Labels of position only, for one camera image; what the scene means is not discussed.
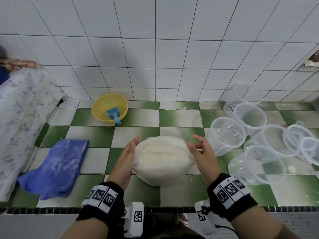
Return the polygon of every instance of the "folded blue bag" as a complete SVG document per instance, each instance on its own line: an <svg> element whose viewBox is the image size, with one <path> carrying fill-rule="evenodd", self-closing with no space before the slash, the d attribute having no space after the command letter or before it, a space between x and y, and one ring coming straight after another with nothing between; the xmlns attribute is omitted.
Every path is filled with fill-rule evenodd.
<svg viewBox="0 0 319 239"><path fill-rule="evenodd" d="M49 151L39 168L18 178L20 186L40 199L67 197L80 174L88 140L60 140Z"/></svg>

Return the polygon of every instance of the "transparent plastic container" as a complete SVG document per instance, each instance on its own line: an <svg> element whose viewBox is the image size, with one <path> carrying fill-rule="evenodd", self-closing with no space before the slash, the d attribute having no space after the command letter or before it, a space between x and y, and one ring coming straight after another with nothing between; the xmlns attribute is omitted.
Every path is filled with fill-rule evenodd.
<svg viewBox="0 0 319 239"><path fill-rule="evenodd" d="M225 105L223 110L225 114L234 111L236 105L240 103L250 103L258 105L263 100L263 93L259 90L248 90L250 85L248 84L237 84L231 87L231 89L225 90L226 95L223 97Z"/></svg>
<svg viewBox="0 0 319 239"><path fill-rule="evenodd" d="M212 146L215 155L221 156L245 142L245 130L237 121L228 117L215 119L205 138Z"/></svg>
<svg viewBox="0 0 319 239"><path fill-rule="evenodd" d="M301 125L297 125L297 124L290 125L289 127L287 127L287 130L289 130L295 135L299 143L301 143L301 141L305 137L314 137L313 134L307 128ZM300 158L303 161L307 161L307 159L305 158L305 156L302 154L301 151L298 154L296 154L296 157Z"/></svg>
<svg viewBox="0 0 319 239"><path fill-rule="evenodd" d="M238 104L229 115L230 118L238 121L243 126L246 136L256 130L262 129L267 124L265 112L258 106L250 103Z"/></svg>
<svg viewBox="0 0 319 239"><path fill-rule="evenodd" d="M281 158L270 148L253 145L228 164L231 176L249 185L273 185L281 182L286 168Z"/></svg>
<svg viewBox="0 0 319 239"><path fill-rule="evenodd" d="M319 140L313 137L305 137L301 141L300 147L305 159L309 163L319 166Z"/></svg>
<svg viewBox="0 0 319 239"><path fill-rule="evenodd" d="M271 148L281 158L292 157L299 153L297 138L288 129L278 125L266 125L244 144L244 150L252 145Z"/></svg>

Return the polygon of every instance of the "tiled countertop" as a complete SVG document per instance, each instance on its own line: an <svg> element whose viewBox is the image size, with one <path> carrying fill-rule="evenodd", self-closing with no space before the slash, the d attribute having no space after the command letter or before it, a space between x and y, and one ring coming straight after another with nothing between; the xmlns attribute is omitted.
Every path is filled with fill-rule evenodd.
<svg viewBox="0 0 319 239"><path fill-rule="evenodd" d="M81 175L67 198L39 200L16 185L9 202L0 207L80 207L91 188L105 180L112 171L124 146L135 136L141 140L152 136L176 136L195 142L192 133L204 136L212 121L225 116L220 102L156 102L129 101L129 110L120 126L107 126L92 116L93 101L69 100L62 103L42 129L34 147L34 161L27 169L37 168L49 149L60 139L88 139L89 149ZM269 124L284 127L302 120L314 135L319 136L319 113L310 104L261 103ZM229 161L242 152L234 149L218 157L221 169L227 173ZM285 180L277 185L249 186L252 196L261 206L319 206L319 167L296 157L285 158ZM190 206L208 199L207 186L197 167L192 167L179 182L153 187L136 175L124 193L125 203L143 202L145 206Z"/></svg>

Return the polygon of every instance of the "plastic bag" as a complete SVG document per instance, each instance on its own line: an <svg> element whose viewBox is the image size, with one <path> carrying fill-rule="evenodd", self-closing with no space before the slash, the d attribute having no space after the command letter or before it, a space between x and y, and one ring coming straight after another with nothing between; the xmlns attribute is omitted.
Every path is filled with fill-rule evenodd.
<svg viewBox="0 0 319 239"><path fill-rule="evenodd" d="M151 143L167 143L176 148L187 151L189 159L170 160L169 162L152 161L150 163L140 162L138 155L142 148ZM190 166L195 164L195 158L189 152L184 140L177 137L150 137L136 146L133 158L133 172L143 181L152 186L169 185L181 180Z"/></svg>

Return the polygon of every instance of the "white floral fabric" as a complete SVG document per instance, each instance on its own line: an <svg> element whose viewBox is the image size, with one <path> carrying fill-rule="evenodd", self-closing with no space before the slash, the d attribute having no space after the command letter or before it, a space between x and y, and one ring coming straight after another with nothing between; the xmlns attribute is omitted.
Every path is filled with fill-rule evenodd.
<svg viewBox="0 0 319 239"><path fill-rule="evenodd" d="M42 69L13 72L0 86L0 201L8 201L42 127L63 96Z"/></svg>

